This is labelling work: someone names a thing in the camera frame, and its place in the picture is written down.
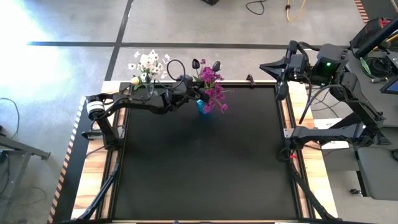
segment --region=black table surface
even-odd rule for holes
[[[234,88],[224,114],[132,110],[114,219],[296,219],[274,91]]]
[[[385,55],[384,52],[371,52],[368,56],[384,57]],[[383,116],[386,118],[384,126],[398,127],[398,95],[381,93],[380,89],[386,82],[371,83],[371,79],[362,71],[361,62],[351,52],[348,54],[348,57],[348,68],[358,77],[363,95],[375,109],[383,112]]]

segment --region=black cable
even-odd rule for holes
[[[119,127],[123,127],[123,131],[122,131],[122,133],[120,134],[120,137],[119,137],[119,138],[121,138],[121,137],[123,137],[124,130],[126,130],[126,128],[124,128],[124,125],[119,125],[119,126],[117,126],[116,128],[119,128]],[[97,152],[97,151],[99,151],[99,150],[101,150],[101,149],[103,149],[103,148],[105,148],[105,146],[101,146],[101,147],[99,147],[99,148],[97,148],[97,149],[95,149],[95,150],[89,152],[89,153],[86,155],[86,158],[87,158],[89,155],[91,155],[92,153]]]
[[[305,147],[310,147],[311,149],[316,149],[316,150],[322,150],[321,147],[313,147],[313,146],[309,146],[307,144],[304,145]]]
[[[91,155],[92,153],[94,153],[94,152],[96,152],[96,151],[99,151],[99,150],[101,150],[101,149],[103,149],[103,148],[105,148],[105,146],[101,146],[101,147],[95,149],[94,151],[89,152],[89,153],[86,155],[86,158],[87,158],[89,155]]]
[[[312,102],[314,101],[314,99],[315,99],[323,90],[326,90],[326,89],[329,89],[329,88],[341,88],[341,89],[343,90],[344,99],[346,100],[346,102],[349,102],[346,89],[345,89],[343,86],[338,85],[338,84],[332,84],[332,85],[324,86],[324,87],[320,88],[320,89],[314,94],[314,96],[311,98],[311,100],[307,103],[307,105],[305,105],[303,114],[301,115],[300,121],[298,122],[299,124],[302,124],[302,123],[303,123],[304,117],[305,117],[305,115],[307,114],[307,111],[308,111],[309,107],[311,106]]]
[[[8,101],[10,101],[11,103],[14,104],[15,110],[17,111],[17,130],[16,130],[15,133],[11,136],[10,139],[12,139],[13,137],[15,137],[15,136],[18,134],[18,130],[19,130],[19,110],[18,110],[17,104],[15,103],[14,100],[9,99],[9,98],[5,98],[5,97],[0,97],[0,100],[8,100]]]
[[[376,146],[368,146],[368,147],[374,148],[374,149],[385,149],[385,150],[391,151],[390,149],[386,149],[385,147],[376,147]],[[348,148],[344,148],[344,149],[334,149],[334,150],[331,150],[329,153],[326,153],[323,157],[326,157],[327,155],[331,154],[332,152],[345,150],[345,149],[354,149],[354,148],[348,147]]]
[[[10,158],[9,158],[8,154],[6,154],[6,157],[7,157],[7,169],[6,169],[6,170],[4,171],[4,173],[2,174],[2,177],[1,177],[0,182],[2,182],[2,180],[3,180],[5,174],[7,174],[7,181],[6,181],[6,184],[5,184],[4,188],[0,191],[0,196],[2,196],[2,194],[3,194],[4,191],[6,190],[6,188],[7,188],[7,186],[8,186],[8,183],[9,183],[9,181],[10,181]]]
[[[326,108],[322,108],[322,109],[316,109],[316,110],[311,110],[311,111],[321,111],[321,110],[330,109],[330,108],[332,108],[332,107],[336,106],[336,105],[337,105],[337,104],[339,104],[339,103],[341,103],[341,101],[339,101],[339,102],[337,102],[337,103],[335,103],[334,105],[331,105],[331,106],[327,105],[327,107],[326,107]]]
[[[307,98],[307,102],[306,102],[306,105],[307,105],[308,102],[310,102],[310,100],[311,100],[311,95],[312,95],[312,84],[311,84],[311,80],[310,80],[309,77],[306,77],[305,75],[299,75],[298,77],[305,78],[305,79],[307,79],[307,81],[308,81],[308,87],[309,87],[308,91],[309,91],[309,93],[308,93],[308,98]]]
[[[316,100],[318,100],[319,102],[318,102],[318,103],[314,103],[314,105],[317,105],[317,104],[319,104],[319,103],[322,103],[322,102],[323,102],[323,100],[325,100],[325,99],[326,99],[326,96],[329,94],[329,92],[330,92],[330,89],[328,89],[328,91],[326,92],[325,96],[323,96],[322,100],[318,100],[318,99],[316,99]]]
[[[369,78],[384,78],[389,75],[394,75],[391,61],[388,58],[369,57],[365,62],[371,73],[368,73],[363,66],[361,66],[361,68]]]
[[[173,59],[173,60],[169,61],[169,62],[167,63],[167,66],[166,66],[167,74],[169,75],[169,77],[170,77],[172,80],[177,81],[177,79],[175,79],[175,78],[170,74],[170,71],[169,71],[169,65],[170,65],[172,62],[178,62],[178,63],[181,65],[182,71],[183,71],[183,77],[180,79],[180,81],[179,81],[175,86],[172,87],[172,89],[175,89],[175,88],[177,88],[179,85],[181,85],[181,83],[184,81],[185,76],[187,75],[187,73],[186,73],[186,71],[185,71],[185,66],[184,66],[184,64],[183,64],[180,60],[178,60],[178,59]]]
[[[266,10],[266,8],[264,7],[264,2],[265,2],[265,1],[266,1],[266,0],[259,0],[259,1],[249,2],[249,3],[246,4],[246,9],[248,9],[248,10],[249,10],[251,13],[253,13],[253,14],[256,14],[256,15],[258,15],[258,16],[261,16],[261,15],[263,15],[263,13],[264,13],[265,10]],[[253,10],[251,10],[251,9],[249,8],[249,5],[250,5],[250,4],[253,4],[253,3],[260,3],[260,4],[261,4],[261,7],[262,7],[261,13],[254,12]]]
[[[319,101],[319,103],[321,103],[321,104],[323,104],[323,105],[326,106],[326,108],[322,108],[322,109],[320,109],[320,110],[329,109],[329,110],[336,116],[336,118],[339,118],[339,116],[337,115],[336,111],[334,111],[334,110],[331,108],[331,106],[327,105],[327,104],[326,104],[325,102],[323,102],[323,101]]]
[[[314,50],[314,51],[320,51],[321,50],[318,47],[314,47],[314,46],[312,46],[312,45],[310,45],[310,44],[308,44],[306,42],[300,41],[298,44],[303,45],[304,47],[306,47],[308,49],[311,49],[311,50]]]
[[[297,49],[298,49],[298,51],[299,51],[302,55],[304,55],[305,60],[306,60],[307,62],[309,62],[309,61],[310,61],[310,57],[308,56],[308,54],[306,53],[306,51],[301,47],[300,44],[297,44]]]

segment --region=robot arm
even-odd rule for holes
[[[311,66],[308,55],[302,45],[312,50],[319,51],[318,61]],[[277,100],[283,100],[288,92],[288,81],[319,85],[321,88],[308,98],[300,124],[314,98],[323,90],[330,89],[330,93],[337,100],[347,103],[353,113],[342,119],[339,123],[327,130],[311,130],[297,127],[292,134],[294,142],[301,146],[308,141],[319,141],[326,144],[328,141],[346,140],[359,146],[369,146],[380,135],[380,127],[385,118],[365,98],[361,85],[355,74],[346,69],[348,59],[347,49],[339,46],[325,44],[321,49],[316,49],[309,44],[291,40],[286,51],[286,56],[278,62],[265,63],[260,69],[269,73],[277,80]]]
[[[177,110],[179,107],[188,103],[189,100],[203,100],[208,102],[209,96],[202,90],[203,82],[197,83],[188,75],[182,75],[178,79],[178,84],[168,86],[154,83],[154,86],[164,88],[164,92],[159,96],[147,98],[137,98],[134,95],[123,95],[121,93],[87,96],[88,117],[96,121],[101,130],[105,149],[115,150],[119,148],[119,136],[116,128],[112,127],[108,117],[121,108],[135,108],[149,110],[154,114],[166,114],[169,111]],[[105,110],[105,100],[112,100],[112,106]]]

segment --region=cable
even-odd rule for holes
[[[321,145],[320,145],[319,143],[317,143],[317,144],[319,145],[319,147],[313,147],[313,146],[309,146],[309,145],[307,145],[307,144],[305,144],[304,146],[305,146],[305,147],[309,147],[309,148],[311,148],[311,149],[322,150]]]
[[[305,78],[305,79],[307,79],[307,81],[308,81],[308,85],[309,85],[308,91],[309,91],[309,93],[308,93],[308,98],[307,98],[307,102],[306,102],[306,105],[307,105],[307,104],[310,102],[310,100],[311,100],[311,94],[312,94],[312,84],[311,84],[311,80],[310,80],[309,77],[306,77],[305,75],[299,75],[298,77]]]
[[[11,99],[5,98],[5,97],[0,97],[0,100],[8,100],[8,101],[11,101],[11,102],[14,104],[14,106],[15,106],[15,110],[17,111],[17,130],[16,130],[15,133],[11,136],[10,139],[12,139],[12,138],[14,138],[14,137],[18,134],[18,130],[19,130],[19,110],[18,110],[17,104],[15,103],[14,100],[11,100]]]
[[[388,75],[394,75],[392,72],[391,61],[386,58],[369,57],[365,60],[371,73],[361,66],[362,71],[369,78],[384,78]]]
[[[123,127],[123,131],[122,131],[122,133],[121,133],[120,136],[119,136],[119,138],[121,138],[121,137],[123,137],[124,130],[126,130],[126,128],[124,128],[124,125],[119,125],[119,126],[117,126],[116,128],[119,128],[119,127]],[[97,148],[97,149],[95,149],[95,150],[89,152],[89,153],[86,155],[86,158],[87,158],[89,155],[91,155],[92,153],[97,152],[97,151],[99,151],[99,150],[101,150],[101,149],[103,149],[103,148],[105,148],[105,146],[101,146],[101,147],[99,147],[99,148]]]
[[[352,147],[344,148],[344,149],[334,149],[334,150],[331,150],[330,152],[326,153],[323,157],[326,157],[327,155],[331,154],[332,152],[340,151],[340,150],[345,150],[345,149],[352,149]]]
[[[328,91],[326,92],[325,96],[323,96],[322,100],[318,100],[318,98],[317,98],[316,100],[318,100],[319,102],[318,102],[318,103],[314,103],[314,105],[317,105],[317,104],[319,104],[319,103],[322,103],[323,100],[326,99],[326,96],[329,94],[329,92],[330,92],[330,89],[328,89]]]
[[[7,174],[7,181],[6,184],[4,186],[4,188],[0,191],[0,196],[2,196],[2,194],[4,193],[4,191],[6,190],[8,183],[10,181],[10,158],[8,157],[8,154],[6,154],[7,157],[7,169],[4,171],[4,173],[2,174],[1,180],[0,182],[2,182],[4,175]]]
[[[305,1],[306,0],[303,0],[303,4],[301,4],[300,12],[298,13],[298,15],[295,16],[293,19],[291,19],[290,16],[289,16],[290,0],[287,0],[287,4],[286,4],[286,8],[285,9],[286,9],[286,19],[288,21],[292,22],[292,21],[296,20],[301,15],[301,13],[302,13],[302,11],[304,9]]]
[[[322,108],[322,109],[316,109],[316,110],[311,110],[311,111],[321,111],[321,110],[326,110],[326,109],[329,109],[329,108],[332,108],[332,107],[336,106],[336,105],[337,105],[337,104],[339,104],[339,103],[341,103],[341,101],[339,101],[339,102],[335,103],[334,105],[328,106],[328,107],[326,107],[326,108]]]
[[[264,2],[265,2],[265,1],[266,1],[266,0],[260,0],[260,1],[249,2],[249,3],[246,4],[246,9],[248,9],[248,10],[249,10],[250,12],[252,12],[253,14],[256,14],[256,15],[258,15],[258,16],[261,16],[261,15],[263,15],[264,11],[266,10],[265,7],[264,7]],[[261,7],[262,7],[261,13],[254,12],[253,10],[251,10],[251,9],[249,8],[249,5],[250,5],[250,4],[253,4],[253,3],[260,3],[260,4],[261,4]]]
[[[320,101],[320,100],[318,100],[318,101],[319,101],[319,103],[325,105],[326,108],[322,108],[322,109],[320,109],[320,110],[311,110],[311,111],[321,111],[321,110],[329,109],[329,110],[336,116],[336,118],[339,118],[338,115],[337,115],[337,113],[336,113],[336,111],[334,111],[334,110],[331,108],[331,106],[327,105],[327,104],[326,104],[325,102],[323,102],[323,101]]]
[[[323,90],[326,90],[326,89],[329,89],[329,88],[341,88],[341,89],[343,90],[343,95],[344,95],[345,101],[346,101],[346,102],[349,102],[346,89],[345,89],[343,86],[338,85],[338,84],[332,84],[332,85],[324,86],[324,87],[320,88],[320,89],[314,94],[314,96],[311,98],[311,100],[307,103],[307,105],[305,105],[303,114],[301,115],[300,121],[298,122],[299,124],[302,124],[302,123],[303,123],[305,114],[307,114],[307,111],[308,111],[309,107],[311,106],[312,102],[314,101],[314,99],[315,99]]]
[[[170,71],[169,71],[169,65],[170,65],[172,62],[178,62],[178,63],[181,65],[182,71],[183,71],[183,77],[180,79],[180,81],[179,81],[175,86],[172,87],[172,89],[175,89],[175,88],[177,88],[179,85],[181,85],[181,83],[184,81],[185,76],[187,75],[187,73],[185,72],[185,66],[184,66],[184,64],[183,64],[180,60],[178,60],[178,59],[173,59],[173,60],[169,61],[169,62],[167,63],[167,66],[166,66],[167,74],[169,75],[169,77],[170,77],[172,80],[177,81],[177,79],[175,79],[175,78],[170,74]]]
[[[306,42],[300,41],[298,44],[303,45],[304,47],[306,47],[306,48],[308,48],[308,49],[311,49],[311,50],[313,50],[313,51],[320,51],[320,50],[321,50],[321,49],[319,49],[318,47],[314,47],[314,46],[312,46],[312,45],[310,45],[310,44],[308,44],[308,43],[306,43]]]
[[[368,147],[373,148],[373,149],[385,149],[385,150],[391,151],[390,149],[387,149],[385,147],[376,147],[376,146],[368,146]],[[326,153],[323,157],[326,157],[327,155],[331,154],[332,152],[345,150],[345,149],[354,149],[354,148],[348,147],[348,148],[344,148],[344,149],[334,149],[334,150],[331,150],[329,153]]]

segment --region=magenta orchid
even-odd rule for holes
[[[221,100],[225,99],[224,88],[221,86],[219,81],[224,80],[224,78],[217,74],[220,70],[220,62],[216,62],[213,68],[206,66],[206,60],[201,59],[201,73],[198,74],[197,81],[203,81],[205,86],[205,93],[210,97],[209,101],[204,107],[204,112],[209,113],[214,107],[217,107],[224,112],[228,109],[226,103],[222,103]]]

